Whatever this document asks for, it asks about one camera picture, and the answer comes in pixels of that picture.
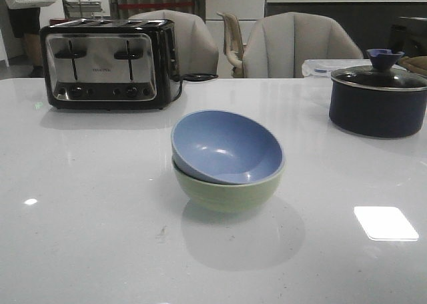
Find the blue bowl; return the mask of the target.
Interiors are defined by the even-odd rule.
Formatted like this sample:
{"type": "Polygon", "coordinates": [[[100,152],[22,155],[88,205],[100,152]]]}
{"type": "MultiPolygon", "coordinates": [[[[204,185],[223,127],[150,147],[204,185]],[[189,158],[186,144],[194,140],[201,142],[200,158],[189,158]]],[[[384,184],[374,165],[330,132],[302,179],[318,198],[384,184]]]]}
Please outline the blue bowl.
{"type": "Polygon", "coordinates": [[[282,170],[278,140],[256,121],[229,111],[196,111],[171,132],[175,164],[187,175],[218,184],[256,183],[282,170]]]}

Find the green bowl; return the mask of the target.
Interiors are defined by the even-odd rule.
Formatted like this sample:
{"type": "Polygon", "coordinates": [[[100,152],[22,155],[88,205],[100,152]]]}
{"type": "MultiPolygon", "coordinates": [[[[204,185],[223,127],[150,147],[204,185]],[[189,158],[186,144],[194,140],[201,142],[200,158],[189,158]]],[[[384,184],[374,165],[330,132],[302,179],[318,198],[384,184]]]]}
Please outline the green bowl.
{"type": "Polygon", "coordinates": [[[174,173],[183,192],[191,201],[210,211],[239,213],[255,209],[270,199],[278,188],[286,164],[267,179],[258,182],[227,185],[201,181],[184,173],[172,161],[174,173]]]}

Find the left beige chair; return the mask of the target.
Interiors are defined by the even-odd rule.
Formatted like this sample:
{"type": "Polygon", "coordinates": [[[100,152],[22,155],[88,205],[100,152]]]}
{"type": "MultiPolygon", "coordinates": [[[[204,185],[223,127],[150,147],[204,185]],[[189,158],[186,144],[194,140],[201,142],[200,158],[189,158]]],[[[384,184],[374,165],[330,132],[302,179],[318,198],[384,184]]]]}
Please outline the left beige chair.
{"type": "Polygon", "coordinates": [[[174,22],[179,72],[217,73],[219,49],[202,18],[168,9],[140,13],[135,19],[169,19],[174,22]]]}

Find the beige chair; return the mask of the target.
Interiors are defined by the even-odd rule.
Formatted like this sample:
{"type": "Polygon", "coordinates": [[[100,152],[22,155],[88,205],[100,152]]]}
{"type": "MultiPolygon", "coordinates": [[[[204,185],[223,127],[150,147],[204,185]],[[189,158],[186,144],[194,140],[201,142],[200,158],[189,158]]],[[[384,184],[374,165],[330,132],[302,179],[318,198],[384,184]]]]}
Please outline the beige chair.
{"type": "Polygon", "coordinates": [[[202,18],[168,9],[140,13],[135,19],[169,19],[174,22],[179,72],[217,73],[219,49],[202,18]]]}
{"type": "Polygon", "coordinates": [[[252,27],[243,56],[246,78],[300,78],[307,59],[362,59],[360,48],[334,19],[287,12],[252,27]]]}

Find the cream office chair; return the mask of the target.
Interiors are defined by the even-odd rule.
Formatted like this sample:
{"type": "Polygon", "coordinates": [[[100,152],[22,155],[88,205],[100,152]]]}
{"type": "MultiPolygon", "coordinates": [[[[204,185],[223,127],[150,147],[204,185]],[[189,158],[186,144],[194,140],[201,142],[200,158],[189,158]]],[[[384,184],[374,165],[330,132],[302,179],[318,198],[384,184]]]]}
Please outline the cream office chair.
{"type": "Polygon", "coordinates": [[[245,46],[238,18],[231,13],[217,12],[224,21],[223,52],[232,65],[232,77],[244,78],[243,56],[245,46]]]}

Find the right beige chair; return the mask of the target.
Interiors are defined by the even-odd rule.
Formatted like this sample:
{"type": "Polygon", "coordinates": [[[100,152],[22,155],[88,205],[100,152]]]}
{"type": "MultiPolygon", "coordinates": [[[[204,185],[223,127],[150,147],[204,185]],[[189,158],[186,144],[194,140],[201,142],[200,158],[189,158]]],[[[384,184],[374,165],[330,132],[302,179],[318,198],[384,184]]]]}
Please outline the right beige chair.
{"type": "Polygon", "coordinates": [[[246,78],[300,78],[307,59],[362,59],[360,48],[334,19],[287,12],[252,27],[243,56],[246,78]]]}

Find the clear plastic container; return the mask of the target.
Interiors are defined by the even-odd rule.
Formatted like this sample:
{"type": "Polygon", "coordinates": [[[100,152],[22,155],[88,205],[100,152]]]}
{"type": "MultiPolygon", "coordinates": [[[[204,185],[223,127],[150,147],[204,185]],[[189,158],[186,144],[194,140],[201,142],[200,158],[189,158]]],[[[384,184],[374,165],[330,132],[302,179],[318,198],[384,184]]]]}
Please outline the clear plastic container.
{"type": "Polygon", "coordinates": [[[337,69],[371,66],[368,59],[307,59],[303,62],[302,77],[327,77],[337,69]]]}

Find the black and chrome toaster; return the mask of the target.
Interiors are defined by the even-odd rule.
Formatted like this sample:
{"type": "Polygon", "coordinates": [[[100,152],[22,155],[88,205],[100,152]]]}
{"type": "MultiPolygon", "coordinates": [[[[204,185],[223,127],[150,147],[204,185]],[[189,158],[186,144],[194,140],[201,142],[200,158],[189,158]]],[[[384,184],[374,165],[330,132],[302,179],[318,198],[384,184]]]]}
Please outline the black and chrome toaster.
{"type": "Polygon", "coordinates": [[[163,109],[181,93],[169,19],[77,19],[39,32],[48,102],[58,109],[163,109]]]}

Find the white cabinet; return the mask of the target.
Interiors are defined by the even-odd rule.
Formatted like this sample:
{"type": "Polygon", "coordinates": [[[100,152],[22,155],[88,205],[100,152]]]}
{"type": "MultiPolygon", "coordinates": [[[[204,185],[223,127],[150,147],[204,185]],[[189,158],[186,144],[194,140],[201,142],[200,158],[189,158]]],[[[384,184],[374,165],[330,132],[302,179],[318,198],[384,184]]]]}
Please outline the white cabinet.
{"type": "Polygon", "coordinates": [[[205,0],[205,23],[217,46],[224,45],[224,21],[220,13],[231,13],[239,21],[242,40],[247,42],[254,23],[264,17],[265,0],[205,0]]]}

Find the dark blue pot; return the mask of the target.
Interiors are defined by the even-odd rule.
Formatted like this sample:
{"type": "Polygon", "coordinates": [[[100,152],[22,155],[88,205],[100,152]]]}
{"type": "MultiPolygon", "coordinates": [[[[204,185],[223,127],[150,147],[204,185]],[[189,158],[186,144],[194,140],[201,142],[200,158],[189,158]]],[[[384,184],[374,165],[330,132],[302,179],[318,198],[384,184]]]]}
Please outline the dark blue pot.
{"type": "Polygon", "coordinates": [[[422,128],[426,91],[383,91],[333,82],[329,117],[338,127],[369,137],[399,138],[422,128]]]}

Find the glass pot lid blue knob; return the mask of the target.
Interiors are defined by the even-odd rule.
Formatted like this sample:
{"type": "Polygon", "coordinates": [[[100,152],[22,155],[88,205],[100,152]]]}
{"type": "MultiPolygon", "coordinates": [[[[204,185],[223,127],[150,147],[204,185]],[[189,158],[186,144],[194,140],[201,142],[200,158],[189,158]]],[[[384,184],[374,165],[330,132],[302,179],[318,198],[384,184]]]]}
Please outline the glass pot lid blue knob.
{"type": "Polygon", "coordinates": [[[332,71],[332,81],[346,86],[376,91],[425,91],[426,78],[403,69],[394,68],[404,55],[391,49],[367,49],[370,65],[347,67],[332,71]]]}

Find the metal cart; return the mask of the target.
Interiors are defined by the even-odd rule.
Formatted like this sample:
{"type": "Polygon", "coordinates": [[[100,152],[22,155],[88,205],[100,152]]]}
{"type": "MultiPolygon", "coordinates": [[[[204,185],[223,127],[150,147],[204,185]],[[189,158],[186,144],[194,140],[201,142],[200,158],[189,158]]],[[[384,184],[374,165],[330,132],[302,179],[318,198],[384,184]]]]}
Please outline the metal cart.
{"type": "Polygon", "coordinates": [[[91,18],[103,11],[100,1],[62,0],[66,18],[91,18]]]}

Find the person with white bag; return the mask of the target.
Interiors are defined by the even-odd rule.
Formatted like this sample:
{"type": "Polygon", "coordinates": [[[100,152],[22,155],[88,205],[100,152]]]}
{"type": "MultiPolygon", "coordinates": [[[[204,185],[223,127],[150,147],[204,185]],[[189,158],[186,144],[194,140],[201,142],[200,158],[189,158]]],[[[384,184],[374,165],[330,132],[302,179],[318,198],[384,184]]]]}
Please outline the person with white bag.
{"type": "Polygon", "coordinates": [[[8,7],[7,13],[13,35],[21,41],[25,54],[33,66],[29,77],[44,77],[43,59],[39,39],[39,30],[41,29],[39,23],[40,8],[10,9],[8,7]]]}

